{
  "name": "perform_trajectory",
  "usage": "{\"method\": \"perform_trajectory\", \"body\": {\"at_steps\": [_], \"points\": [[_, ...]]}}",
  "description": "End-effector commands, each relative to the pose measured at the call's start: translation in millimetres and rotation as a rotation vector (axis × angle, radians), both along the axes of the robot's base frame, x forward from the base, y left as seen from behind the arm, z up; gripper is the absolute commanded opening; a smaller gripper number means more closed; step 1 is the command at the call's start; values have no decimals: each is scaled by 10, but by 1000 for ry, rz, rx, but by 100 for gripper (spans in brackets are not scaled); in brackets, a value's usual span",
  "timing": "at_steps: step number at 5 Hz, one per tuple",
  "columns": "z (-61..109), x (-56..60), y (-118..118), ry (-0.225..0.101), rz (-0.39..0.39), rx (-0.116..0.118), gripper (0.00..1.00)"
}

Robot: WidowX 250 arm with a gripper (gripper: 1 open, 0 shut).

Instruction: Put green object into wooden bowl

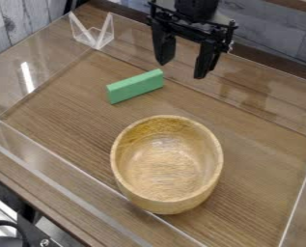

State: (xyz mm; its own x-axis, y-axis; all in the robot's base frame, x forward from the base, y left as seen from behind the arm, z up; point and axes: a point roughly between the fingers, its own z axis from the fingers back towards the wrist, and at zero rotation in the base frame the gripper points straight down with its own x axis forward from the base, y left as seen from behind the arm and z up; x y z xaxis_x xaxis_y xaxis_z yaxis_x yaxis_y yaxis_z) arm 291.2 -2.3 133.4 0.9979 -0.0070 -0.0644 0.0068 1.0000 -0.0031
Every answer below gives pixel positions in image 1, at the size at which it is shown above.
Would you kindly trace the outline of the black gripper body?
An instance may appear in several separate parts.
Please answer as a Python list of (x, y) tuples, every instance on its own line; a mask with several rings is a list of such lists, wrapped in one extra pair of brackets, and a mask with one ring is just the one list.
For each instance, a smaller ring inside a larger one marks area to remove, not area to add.
[(237, 21), (218, 10), (219, 0), (149, 0), (150, 14), (147, 22), (161, 24), (174, 37), (182, 37), (195, 43), (214, 40), (221, 52), (231, 49)]

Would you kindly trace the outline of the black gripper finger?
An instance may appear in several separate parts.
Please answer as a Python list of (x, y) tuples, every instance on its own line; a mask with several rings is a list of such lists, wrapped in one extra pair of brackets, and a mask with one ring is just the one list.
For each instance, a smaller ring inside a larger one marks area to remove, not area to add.
[(205, 40), (201, 43), (199, 56), (195, 62), (194, 78), (203, 79), (209, 72), (214, 70), (215, 64), (218, 62), (221, 50), (218, 43), (214, 40)]
[(151, 25), (151, 33), (155, 59), (163, 66), (174, 58), (175, 37), (174, 34), (158, 23)]

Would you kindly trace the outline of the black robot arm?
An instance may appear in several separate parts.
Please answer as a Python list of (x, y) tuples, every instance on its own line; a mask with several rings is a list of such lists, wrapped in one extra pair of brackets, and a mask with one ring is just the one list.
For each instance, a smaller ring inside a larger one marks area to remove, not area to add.
[(218, 3), (219, 0), (174, 0), (171, 10), (158, 0), (147, 2), (155, 59), (162, 66), (173, 60), (177, 37), (198, 43), (195, 79), (207, 76), (221, 54), (231, 51), (239, 28), (237, 21), (218, 12)]

